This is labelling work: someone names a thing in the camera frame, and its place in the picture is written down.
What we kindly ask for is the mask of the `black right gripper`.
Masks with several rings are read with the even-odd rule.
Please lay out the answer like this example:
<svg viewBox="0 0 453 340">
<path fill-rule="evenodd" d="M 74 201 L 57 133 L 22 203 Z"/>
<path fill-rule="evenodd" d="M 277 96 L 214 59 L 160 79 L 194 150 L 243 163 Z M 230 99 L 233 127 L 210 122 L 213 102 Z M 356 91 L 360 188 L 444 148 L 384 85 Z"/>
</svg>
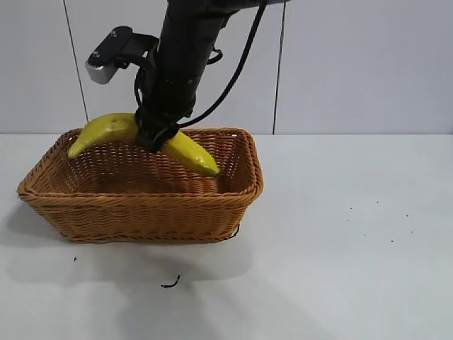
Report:
<svg viewBox="0 0 453 340">
<path fill-rule="evenodd" d="M 196 91 L 214 43 L 232 12 L 228 1 L 168 1 L 159 48 L 156 78 L 144 107 L 136 115 L 135 143 L 156 153 L 179 131 L 176 123 L 190 115 Z"/>
</svg>

